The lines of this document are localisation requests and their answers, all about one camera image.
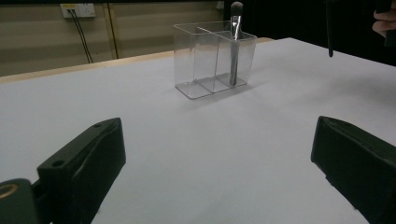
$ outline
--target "makeup brush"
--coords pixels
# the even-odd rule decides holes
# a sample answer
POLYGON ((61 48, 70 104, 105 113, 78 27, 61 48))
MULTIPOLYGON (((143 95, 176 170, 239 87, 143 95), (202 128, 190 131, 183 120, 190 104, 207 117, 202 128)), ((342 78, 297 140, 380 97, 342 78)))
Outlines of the makeup brush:
MULTIPOLYGON (((231 5, 231 34, 233 36, 233 40, 238 40, 241 38, 241 20, 242 20, 242 11, 244 9, 244 5, 240 2, 234 2, 231 5)), ((239 46, 237 41, 234 41, 231 44, 231 71, 230 71, 230 86, 233 87, 236 85, 237 80, 237 70, 238 70, 238 51, 239 46)))

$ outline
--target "dark background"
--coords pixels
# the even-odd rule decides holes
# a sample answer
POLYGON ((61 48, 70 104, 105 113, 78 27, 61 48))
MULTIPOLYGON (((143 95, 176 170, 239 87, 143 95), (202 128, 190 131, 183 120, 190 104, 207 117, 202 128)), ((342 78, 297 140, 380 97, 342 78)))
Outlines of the dark background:
MULTIPOLYGON (((224 3, 230 19, 234 1, 224 3)), ((293 37, 327 48, 324 0, 239 0, 244 4, 242 30, 258 37, 293 37)), ((338 0, 332 4, 334 49, 380 63, 396 65, 396 48, 385 48, 384 37, 372 30, 375 0, 338 0)))

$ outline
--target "black cable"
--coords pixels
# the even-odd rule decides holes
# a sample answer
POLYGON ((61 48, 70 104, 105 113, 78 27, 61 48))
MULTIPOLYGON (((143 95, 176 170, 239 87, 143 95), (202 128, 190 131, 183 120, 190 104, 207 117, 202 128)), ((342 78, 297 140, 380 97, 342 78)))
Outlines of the black cable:
POLYGON ((75 15, 73 14, 73 11, 74 11, 74 10, 67 9, 67 11, 70 13, 70 15, 71 15, 71 17, 72 17, 72 19, 73 19, 73 22, 75 23, 75 25, 76 25, 76 27, 77 27, 77 30, 78 30, 78 33, 79 33, 79 37, 81 38, 82 46, 84 47, 84 50, 85 50, 85 56, 87 56, 88 63, 90 63, 90 58, 89 58, 89 56, 88 56, 88 51, 87 51, 87 48, 86 48, 86 45, 85 45, 86 43, 84 42, 84 39, 82 38, 82 33, 81 33, 81 31, 79 30, 79 27, 78 27, 78 24, 77 24, 75 15))
POLYGON ((74 13, 74 15, 75 15, 75 17, 76 17, 76 21, 77 21, 77 24, 78 24, 79 30, 80 30, 80 31, 81 31, 81 33, 82 33, 82 38, 84 39, 85 49, 87 50, 87 53, 88 53, 88 55, 89 55, 89 56, 90 56, 90 58, 91 58, 91 63, 93 63, 92 56, 91 56, 91 54, 90 54, 90 51, 88 50, 87 41, 85 40, 84 31, 82 30, 82 28, 81 28, 81 25, 79 24, 79 19, 78 19, 78 16, 77 16, 77 14, 76 14, 76 11, 75 11, 75 10, 73 10, 73 13, 74 13))
POLYGON ((84 32, 82 31, 81 25, 79 24, 76 11, 73 10, 73 9, 68 9, 67 11, 72 16, 73 22, 75 23, 75 25, 76 25, 76 27, 78 29, 79 37, 81 38, 82 46, 84 47, 85 55, 87 56, 88 63, 93 63, 93 59, 92 59, 92 56, 90 54, 90 51, 88 50, 87 41, 85 39, 85 35, 84 35, 84 32))

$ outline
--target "pen holder compartment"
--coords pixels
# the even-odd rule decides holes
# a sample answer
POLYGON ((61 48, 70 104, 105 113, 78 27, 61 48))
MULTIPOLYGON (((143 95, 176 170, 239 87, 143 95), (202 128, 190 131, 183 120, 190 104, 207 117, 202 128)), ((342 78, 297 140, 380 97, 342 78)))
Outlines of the pen holder compartment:
POLYGON ((255 35, 234 40, 229 21, 174 25, 175 86, 190 99, 248 83, 255 35))

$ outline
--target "white table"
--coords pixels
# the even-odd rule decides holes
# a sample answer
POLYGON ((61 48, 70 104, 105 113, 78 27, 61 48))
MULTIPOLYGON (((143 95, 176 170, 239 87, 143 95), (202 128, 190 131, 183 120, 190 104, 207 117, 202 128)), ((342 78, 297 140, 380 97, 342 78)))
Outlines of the white table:
POLYGON ((247 86, 198 100, 173 58, 0 84, 0 182, 120 117, 127 164, 93 223, 359 224, 310 161, 318 116, 396 145, 396 68, 295 39, 258 44, 247 86))

